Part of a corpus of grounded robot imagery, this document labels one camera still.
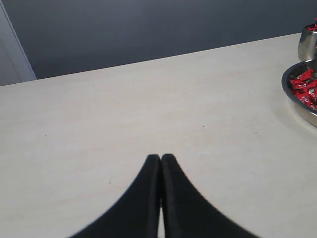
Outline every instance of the bowl rim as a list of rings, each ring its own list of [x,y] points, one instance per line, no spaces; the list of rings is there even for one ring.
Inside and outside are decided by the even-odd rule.
[[[297,67],[305,64],[305,63],[308,63],[308,62],[311,62],[311,61],[317,61],[317,59],[309,59],[309,60],[306,60],[306,61],[302,61],[302,62],[299,62],[291,67],[289,67],[284,73],[283,73],[283,76],[282,76],[282,88],[285,92],[285,94],[294,102],[296,103],[298,106],[300,106],[301,108],[309,111],[311,114],[314,114],[315,116],[317,116],[317,111],[314,111],[313,109],[311,109],[310,107],[306,106],[304,103],[302,103],[298,98],[296,98],[292,92],[290,91],[290,89],[288,88],[288,85],[287,85],[287,81],[288,81],[288,76],[290,75],[290,73],[296,69]]]

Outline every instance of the wrapped candy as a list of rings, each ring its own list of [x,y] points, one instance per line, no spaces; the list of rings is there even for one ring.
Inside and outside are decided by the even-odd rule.
[[[316,21],[315,24],[307,26],[306,29],[309,31],[317,31],[317,18],[315,18],[315,21]]]
[[[313,78],[313,72],[313,69],[308,69],[296,79],[291,79],[291,92],[303,104],[317,110],[317,80]]]

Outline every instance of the metal bowl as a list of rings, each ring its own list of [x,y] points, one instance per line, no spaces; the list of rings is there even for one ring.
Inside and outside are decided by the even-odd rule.
[[[302,73],[311,68],[315,72],[317,72],[317,59],[303,61],[290,67],[288,70],[285,71],[285,73],[282,76],[282,87],[286,95],[295,103],[295,110],[297,111],[297,113],[310,124],[317,126],[317,111],[303,104],[291,93],[291,79],[296,78],[297,76],[301,75]]]
[[[298,43],[297,54],[300,61],[317,59],[317,32],[309,31],[306,27]]]

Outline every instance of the tabletop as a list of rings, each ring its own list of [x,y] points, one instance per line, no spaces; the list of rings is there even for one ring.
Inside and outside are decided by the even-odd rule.
[[[0,87],[0,237],[74,234],[153,153],[173,153],[201,194],[254,234],[315,237],[317,129],[280,82],[298,41]]]

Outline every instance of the candy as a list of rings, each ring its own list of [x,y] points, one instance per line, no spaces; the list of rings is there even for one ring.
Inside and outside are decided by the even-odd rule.
[[[309,31],[316,31],[317,30],[317,18],[315,18],[315,21],[316,21],[315,24],[307,26],[306,29]]]
[[[317,110],[317,80],[313,78],[313,69],[308,69],[298,77],[290,78],[292,94],[303,104]]]

